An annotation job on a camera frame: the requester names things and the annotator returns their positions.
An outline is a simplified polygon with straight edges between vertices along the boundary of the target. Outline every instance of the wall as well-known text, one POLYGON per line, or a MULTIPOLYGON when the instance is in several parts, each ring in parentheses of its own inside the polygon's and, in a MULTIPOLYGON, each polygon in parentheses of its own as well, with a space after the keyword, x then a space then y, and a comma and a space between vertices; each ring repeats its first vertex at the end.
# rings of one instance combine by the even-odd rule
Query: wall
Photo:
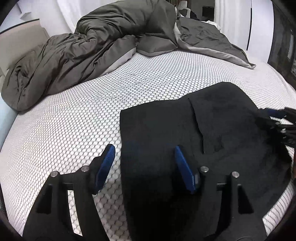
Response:
POLYGON ((271 0, 252 0, 252 30, 248 52, 267 63, 274 32, 271 0))
POLYGON ((215 0, 192 0, 191 1, 191 10, 196 14, 197 18, 202 19, 202 7, 214 7, 215 0))
POLYGON ((117 0, 56 0, 72 33, 78 20, 89 12, 117 0))
POLYGON ((5 20, 3 21, 3 23, 0 26, 0 32, 4 31, 5 29, 8 29, 14 25, 23 23, 24 20, 19 18, 19 15, 21 14, 21 10, 18 7, 18 5, 15 5, 11 11, 9 12, 9 14, 7 15, 7 17, 5 18, 5 20))
POLYGON ((71 32, 57 0, 20 0, 5 18, 0 30, 37 18, 40 19, 41 26, 46 29, 49 36, 71 32), (30 9, 31 12, 22 16, 18 4, 23 8, 30 9))

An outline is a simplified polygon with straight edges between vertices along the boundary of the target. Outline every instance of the bed sheet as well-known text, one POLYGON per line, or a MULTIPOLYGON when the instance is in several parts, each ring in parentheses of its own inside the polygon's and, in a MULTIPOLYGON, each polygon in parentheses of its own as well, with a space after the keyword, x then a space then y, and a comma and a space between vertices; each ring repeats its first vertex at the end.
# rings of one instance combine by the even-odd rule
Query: bed sheet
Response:
MULTIPOLYGON (((136 53, 112 73, 48 96, 20 113, 0 153, 0 182, 10 223, 22 234, 48 175, 54 170, 74 172, 112 143, 116 158, 94 201, 110 240, 130 240, 120 182, 120 111, 150 101, 178 99, 222 81, 239 86, 260 108, 296 108, 296 92, 283 77, 268 64, 251 57, 250 61, 257 64, 254 70, 179 50, 156 57, 136 53)), ((294 150, 288 150, 292 156, 294 150)), ((73 230, 81 234, 74 195, 68 194, 73 230)), ((262 217, 267 234, 279 223, 293 196, 290 183, 262 217)))

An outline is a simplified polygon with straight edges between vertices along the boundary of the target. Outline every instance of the mattress cover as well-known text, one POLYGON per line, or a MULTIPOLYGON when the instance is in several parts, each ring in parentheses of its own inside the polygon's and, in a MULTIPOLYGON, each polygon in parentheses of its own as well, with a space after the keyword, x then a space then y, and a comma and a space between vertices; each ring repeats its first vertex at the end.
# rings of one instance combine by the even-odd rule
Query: mattress cover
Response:
MULTIPOLYGON (((254 70, 179 50, 156 57, 136 53, 115 71, 48 96, 20 113, 0 153, 0 182, 12 226, 22 234, 34 200, 52 171, 75 172, 111 143, 116 148, 115 161, 94 201, 110 240, 130 240, 120 182, 120 111, 178 99, 222 81, 240 87, 259 108, 296 108, 296 92, 284 78, 270 65, 249 58, 257 64, 254 70)), ((294 150, 288 150, 293 156, 294 150)), ((74 195, 68 194, 73 230, 81 235, 74 195)), ((290 182, 262 217, 267 234, 280 222, 293 196, 290 182)))

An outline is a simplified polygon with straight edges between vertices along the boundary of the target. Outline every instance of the headboard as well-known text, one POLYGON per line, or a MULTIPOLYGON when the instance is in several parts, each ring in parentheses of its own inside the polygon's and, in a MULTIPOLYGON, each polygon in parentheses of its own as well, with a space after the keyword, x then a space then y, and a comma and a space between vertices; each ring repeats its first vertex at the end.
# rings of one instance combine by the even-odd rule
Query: headboard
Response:
POLYGON ((39 19, 25 22, 0 33, 0 69, 6 75, 11 64, 31 49, 47 41, 39 19))

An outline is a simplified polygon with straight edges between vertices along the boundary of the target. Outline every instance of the blue gripper pad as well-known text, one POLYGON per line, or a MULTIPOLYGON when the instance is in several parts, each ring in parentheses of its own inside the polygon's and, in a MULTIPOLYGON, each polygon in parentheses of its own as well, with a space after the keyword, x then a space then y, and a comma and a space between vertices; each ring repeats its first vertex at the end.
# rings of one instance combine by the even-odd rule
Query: blue gripper pad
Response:
POLYGON ((198 180, 195 180, 195 176, 187 164, 186 158, 184 157, 184 154, 182 153, 179 146, 176 146, 175 148, 175 160, 182 175, 186 189, 191 193, 194 193, 196 191, 196 184, 198 184, 198 180))
POLYGON ((274 109, 269 109, 269 108, 265 108, 264 110, 266 110, 268 112, 269 116, 275 117, 278 119, 283 119, 286 115, 285 111, 283 111, 283 110, 274 110, 274 109))
POLYGON ((107 176, 109 174, 109 171, 111 169, 112 163, 115 159, 115 147, 113 145, 110 145, 110 149, 108 150, 101 166, 96 174, 96 186, 95 191, 100 191, 105 184, 105 181, 107 179, 107 176))

